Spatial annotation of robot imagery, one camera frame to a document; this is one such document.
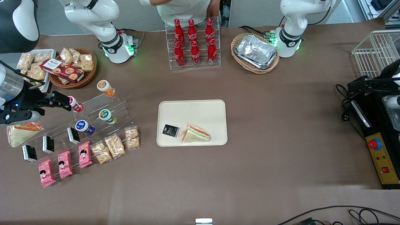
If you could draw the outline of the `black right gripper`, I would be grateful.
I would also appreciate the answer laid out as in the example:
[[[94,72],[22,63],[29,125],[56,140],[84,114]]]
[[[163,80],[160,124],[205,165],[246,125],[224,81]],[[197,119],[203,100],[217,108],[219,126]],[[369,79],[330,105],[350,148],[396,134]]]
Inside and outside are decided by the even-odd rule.
[[[16,97],[16,110],[23,111],[30,108],[63,108],[66,111],[71,111],[71,105],[69,104],[69,97],[58,92],[52,92],[52,101],[50,95],[42,93],[39,89],[24,89]]]

